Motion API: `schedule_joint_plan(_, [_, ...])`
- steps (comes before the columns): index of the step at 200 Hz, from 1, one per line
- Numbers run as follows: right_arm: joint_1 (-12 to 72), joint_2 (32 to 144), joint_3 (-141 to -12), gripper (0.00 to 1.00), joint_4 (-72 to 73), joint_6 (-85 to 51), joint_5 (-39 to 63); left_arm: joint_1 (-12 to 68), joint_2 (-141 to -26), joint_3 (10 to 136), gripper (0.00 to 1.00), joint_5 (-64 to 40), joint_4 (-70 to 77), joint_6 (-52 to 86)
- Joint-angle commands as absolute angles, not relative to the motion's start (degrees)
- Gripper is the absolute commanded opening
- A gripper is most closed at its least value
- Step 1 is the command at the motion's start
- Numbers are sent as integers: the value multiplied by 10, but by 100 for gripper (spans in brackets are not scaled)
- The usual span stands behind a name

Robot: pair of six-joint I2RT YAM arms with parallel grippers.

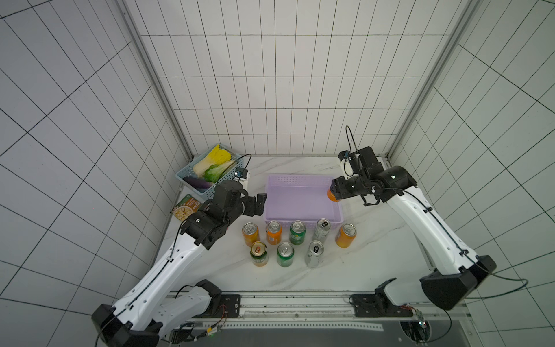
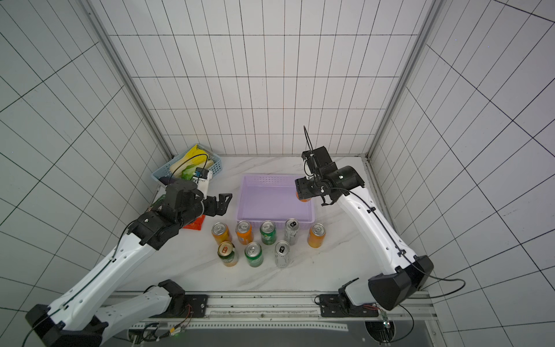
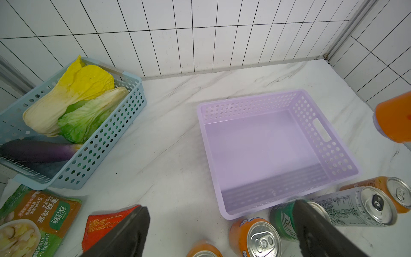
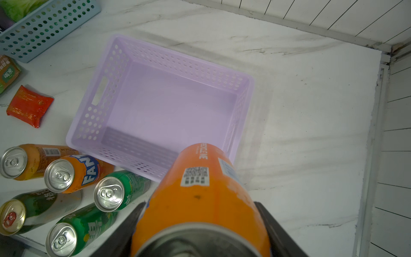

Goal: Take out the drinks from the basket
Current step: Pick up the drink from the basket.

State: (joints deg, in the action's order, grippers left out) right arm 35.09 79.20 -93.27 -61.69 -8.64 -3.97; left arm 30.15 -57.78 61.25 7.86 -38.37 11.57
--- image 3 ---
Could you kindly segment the orange fanta can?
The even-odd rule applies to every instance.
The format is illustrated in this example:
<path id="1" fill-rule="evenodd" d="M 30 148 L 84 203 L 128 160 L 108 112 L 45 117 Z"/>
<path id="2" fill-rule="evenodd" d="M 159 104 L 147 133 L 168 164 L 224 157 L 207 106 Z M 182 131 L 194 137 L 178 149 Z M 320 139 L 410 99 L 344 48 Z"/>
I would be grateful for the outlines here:
<path id="1" fill-rule="evenodd" d="M 397 143 L 411 142 L 411 92 L 378 104 L 373 121 L 386 138 Z"/>
<path id="2" fill-rule="evenodd" d="M 229 243 L 238 257 L 281 257 L 277 230 L 265 219 L 252 217 L 234 222 Z"/>

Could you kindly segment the orange Fanta can front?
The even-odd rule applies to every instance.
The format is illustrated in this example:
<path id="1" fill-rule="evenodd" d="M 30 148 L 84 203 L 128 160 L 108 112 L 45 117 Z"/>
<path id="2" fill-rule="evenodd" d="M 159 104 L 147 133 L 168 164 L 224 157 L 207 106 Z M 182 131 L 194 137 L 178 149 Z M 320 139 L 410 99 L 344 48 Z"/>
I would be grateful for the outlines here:
<path id="1" fill-rule="evenodd" d="M 229 243 L 238 257 L 281 257 L 277 230 L 265 219 L 252 217 L 234 222 Z"/>

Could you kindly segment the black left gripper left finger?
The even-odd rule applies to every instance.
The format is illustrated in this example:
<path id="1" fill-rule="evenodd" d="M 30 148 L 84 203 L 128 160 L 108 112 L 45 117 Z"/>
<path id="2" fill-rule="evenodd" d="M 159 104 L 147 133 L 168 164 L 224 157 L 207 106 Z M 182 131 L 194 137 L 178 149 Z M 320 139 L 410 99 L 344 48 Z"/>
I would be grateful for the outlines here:
<path id="1" fill-rule="evenodd" d="M 141 257 L 150 225 L 148 208 L 141 206 L 126 216 L 83 257 Z"/>

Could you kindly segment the green Sprite can small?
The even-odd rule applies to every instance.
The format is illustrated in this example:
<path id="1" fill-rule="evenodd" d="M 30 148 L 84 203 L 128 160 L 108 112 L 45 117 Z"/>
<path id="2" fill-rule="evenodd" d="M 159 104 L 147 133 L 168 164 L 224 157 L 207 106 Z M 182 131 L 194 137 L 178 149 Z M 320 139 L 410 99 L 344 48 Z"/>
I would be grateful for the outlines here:
<path id="1" fill-rule="evenodd" d="M 330 215 L 318 203 L 304 201 L 309 209 L 301 209 L 296 201 L 283 203 L 273 207 L 270 211 L 269 222 L 277 230 L 280 237 L 287 241 L 299 241 L 310 236 L 313 229 L 325 224 L 332 224 Z"/>

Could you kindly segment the orange Schweppes can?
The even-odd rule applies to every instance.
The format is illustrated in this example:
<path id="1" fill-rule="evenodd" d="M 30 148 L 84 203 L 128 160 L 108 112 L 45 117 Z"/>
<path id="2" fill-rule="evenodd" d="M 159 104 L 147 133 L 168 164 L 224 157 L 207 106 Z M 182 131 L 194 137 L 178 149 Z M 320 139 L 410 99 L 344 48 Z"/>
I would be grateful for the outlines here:
<path id="1" fill-rule="evenodd" d="M 393 201 L 399 214 L 408 213 L 411 210 L 411 187 L 400 178 L 379 176 L 345 185 L 339 190 L 361 186 L 372 186 L 383 191 Z"/>

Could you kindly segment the white Monster can front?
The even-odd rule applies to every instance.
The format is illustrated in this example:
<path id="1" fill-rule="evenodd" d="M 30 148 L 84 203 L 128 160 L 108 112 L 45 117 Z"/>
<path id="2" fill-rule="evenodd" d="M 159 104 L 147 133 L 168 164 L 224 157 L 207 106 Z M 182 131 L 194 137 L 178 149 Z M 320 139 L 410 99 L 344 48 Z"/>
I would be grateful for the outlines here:
<path id="1" fill-rule="evenodd" d="M 392 200 L 380 189 L 362 186 L 310 198 L 336 227 L 388 227 L 397 222 Z"/>

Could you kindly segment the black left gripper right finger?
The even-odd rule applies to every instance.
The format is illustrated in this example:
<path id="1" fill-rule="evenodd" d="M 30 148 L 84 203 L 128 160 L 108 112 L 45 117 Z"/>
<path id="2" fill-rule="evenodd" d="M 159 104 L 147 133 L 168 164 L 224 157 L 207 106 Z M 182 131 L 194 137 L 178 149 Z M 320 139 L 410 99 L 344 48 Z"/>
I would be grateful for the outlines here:
<path id="1" fill-rule="evenodd" d="M 292 214 L 304 257 L 367 256 L 306 201 L 296 200 Z"/>

